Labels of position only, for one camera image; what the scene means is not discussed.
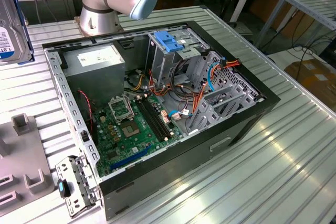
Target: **red cable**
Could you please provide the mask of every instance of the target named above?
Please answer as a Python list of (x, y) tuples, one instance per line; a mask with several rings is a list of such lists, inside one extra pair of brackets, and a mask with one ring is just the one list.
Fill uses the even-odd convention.
[(89, 106), (89, 112), (90, 112), (90, 122), (91, 122), (91, 134), (93, 133), (93, 120), (92, 120), (92, 110), (91, 110), (91, 104), (90, 104), (90, 99), (88, 98), (88, 96), (81, 90), (78, 90), (79, 93), (81, 93), (85, 99), (86, 99), (86, 102)]

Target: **white sticker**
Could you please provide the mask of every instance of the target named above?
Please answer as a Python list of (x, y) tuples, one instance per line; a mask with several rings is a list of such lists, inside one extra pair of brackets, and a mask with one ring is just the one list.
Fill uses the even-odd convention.
[(327, 81), (328, 78), (325, 77), (323, 74), (315, 74), (316, 78), (319, 79), (320, 81)]
[(182, 114), (189, 115), (189, 110), (186, 110), (186, 109), (182, 110)]
[(311, 63), (304, 63), (303, 65), (309, 70), (316, 69), (316, 67)]
[(0, 27), (0, 59), (9, 58), (14, 54), (14, 47), (7, 30)]
[(114, 46), (105, 47), (96, 51), (84, 52), (77, 56), (83, 67), (110, 61), (113, 65), (121, 63), (121, 57)]

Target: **table surface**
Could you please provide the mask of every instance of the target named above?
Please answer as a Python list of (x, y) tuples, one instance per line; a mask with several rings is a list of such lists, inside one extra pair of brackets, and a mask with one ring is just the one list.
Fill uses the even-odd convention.
[[(119, 214), (110, 223), (329, 223), (336, 213), (336, 114), (208, 9), (119, 16), (125, 30), (198, 22), (281, 98), (236, 145)], [(36, 118), (54, 183), (55, 165), (78, 155), (41, 44), (82, 36), (77, 23), (28, 28), (36, 61), (0, 67), (0, 123)], [(105, 223), (99, 206), (71, 220), (58, 191), (0, 218), (13, 223)]]

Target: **blue pcie slot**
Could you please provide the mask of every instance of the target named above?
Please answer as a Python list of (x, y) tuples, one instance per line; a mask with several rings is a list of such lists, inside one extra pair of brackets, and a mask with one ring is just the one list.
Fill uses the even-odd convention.
[(113, 170), (113, 169), (119, 168), (119, 167), (121, 167), (121, 166), (123, 166), (123, 165), (125, 165), (125, 164), (127, 164), (127, 163), (129, 163), (129, 162), (131, 162), (131, 161), (134, 161), (134, 160), (138, 159), (139, 157), (143, 157), (144, 155), (147, 154), (148, 150), (149, 150), (151, 147), (152, 147), (152, 146), (150, 145), (150, 146), (148, 146), (146, 149), (144, 149), (144, 150), (142, 150), (142, 151), (140, 151), (140, 152), (137, 152), (137, 153), (135, 153), (134, 155), (132, 155), (132, 156), (130, 156), (130, 157), (127, 157), (127, 158), (123, 159), (122, 161), (119, 161), (119, 162), (117, 162), (117, 163), (111, 165), (111, 166), (110, 166), (110, 169)]

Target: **hard drive label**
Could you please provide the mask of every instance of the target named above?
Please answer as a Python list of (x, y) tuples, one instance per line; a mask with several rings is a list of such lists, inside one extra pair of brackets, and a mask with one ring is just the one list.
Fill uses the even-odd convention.
[(0, 59), (9, 58), (14, 54), (14, 47), (7, 30), (0, 27)]

